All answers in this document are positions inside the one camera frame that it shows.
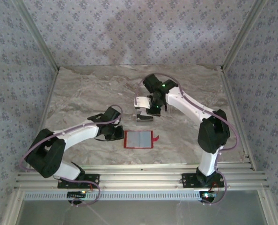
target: wall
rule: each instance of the wall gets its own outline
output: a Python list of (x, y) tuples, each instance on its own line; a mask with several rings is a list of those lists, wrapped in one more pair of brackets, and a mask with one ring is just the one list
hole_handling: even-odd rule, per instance
[(58, 66), (221, 65), (253, 0), (25, 0)]
[(278, 0), (264, 7), (227, 74), (278, 209)]
[(53, 76), (11, 0), (0, 0), (0, 221)]

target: glass panel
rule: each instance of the glass panel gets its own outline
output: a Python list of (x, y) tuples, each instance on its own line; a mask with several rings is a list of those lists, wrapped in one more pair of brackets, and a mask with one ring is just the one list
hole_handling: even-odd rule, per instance
[(229, 191), (218, 205), (184, 201), (25, 201), (16, 225), (265, 225), (256, 191)]

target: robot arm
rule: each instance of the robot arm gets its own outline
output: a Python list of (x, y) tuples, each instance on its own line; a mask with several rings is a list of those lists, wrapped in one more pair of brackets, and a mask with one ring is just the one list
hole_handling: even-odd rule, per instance
[[(100, 135), (104, 135), (107, 141), (123, 139), (124, 131), (122, 126), (118, 126), (119, 120), (110, 124), (98, 124), (99, 122), (115, 120), (119, 115), (120, 112), (109, 107), (104, 114), (89, 117), (83, 123), (68, 129), (57, 131), (43, 129), (39, 132), (31, 147), (44, 138), (54, 134), (59, 135), (36, 147), (25, 158), (25, 161), (44, 178), (57, 176), (70, 180), (82, 180), (81, 176), (84, 175), (84, 171), (75, 163), (68, 163), (62, 160), (64, 152), (77, 143)], [(88, 123), (92, 123), (93, 125), (82, 126)]]
[(224, 147), (230, 137), (228, 126), (219, 119), (205, 113), (205, 111), (213, 112), (225, 120), (227, 119), (226, 114), (222, 110), (215, 112), (184, 93), (184, 96), (204, 110), (197, 109), (181, 95), (178, 85), (172, 80), (160, 82), (154, 75), (150, 75), (143, 84), (153, 95), (137, 97), (137, 102), (134, 102), (134, 106), (137, 109), (146, 109), (147, 114), (160, 116), (161, 106), (165, 105), (166, 109), (167, 105), (171, 105), (200, 126), (198, 144), (203, 149), (203, 152), (197, 168), (197, 176), (198, 180), (205, 185), (215, 174), (214, 166), (218, 151)]

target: marble surface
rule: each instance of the marble surface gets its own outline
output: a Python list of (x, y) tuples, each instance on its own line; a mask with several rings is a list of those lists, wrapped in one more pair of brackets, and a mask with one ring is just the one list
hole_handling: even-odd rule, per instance
[[(124, 141), (99, 142), (85, 140), (67, 150), (64, 159), (79, 165), (121, 164), (198, 164), (201, 148), (197, 143), (198, 128), (180, 111), (168, 106), (154, 122), (140, 126), (135, 121), (133, 99), (138, 82), (152, 72), (163, 72), (175, 77), (185, 92), (202, 104), (221, 108), (233, 123), (227, 97), (216, 69), (201, 65), (139, 65), (87, 66), (60, 68), (51, 97), (45, 126), (51, 130), (64, 129), (83, 122), (87, 117), (103, 113), (111, 104), (123, 110), (124, 130), (153, 130), (160, 138), (153, 149), (124, 149)], [(140, 96), (148, 95), (142, 86)], [(227, 146), (235, 143), (235, 137)], [(224, 152), (220, 161), (241, 161), (242, 147)]]

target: black mounting plate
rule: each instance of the black mounting plate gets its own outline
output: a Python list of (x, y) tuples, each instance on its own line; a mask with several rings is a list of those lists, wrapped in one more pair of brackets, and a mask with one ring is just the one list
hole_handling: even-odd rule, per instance
[(214, 188), (224, 188), (223, 177), (219, 173), (215, 173), (206, 185), (202, 185), (197, 180), (196, 173), (183, 173), (180, 182), (183, 184), (183, 188), (211, 188), (213, 183), (215, 183)]
[[(82, 177), (82, 180), (88, 180), (92, 181), (96, 184), (99, 184), (100, 182), (100, 175), (99, 174), (84, 174), (84, 177)], [(97, 189), (96, 186), (91, 185), (92, 189)], [(59, 189), (90, 189), (90, 184), (88, 183), (72, 183), (68, 182), (63, 179), (59, 179), (58, 181), (58, 188)]]

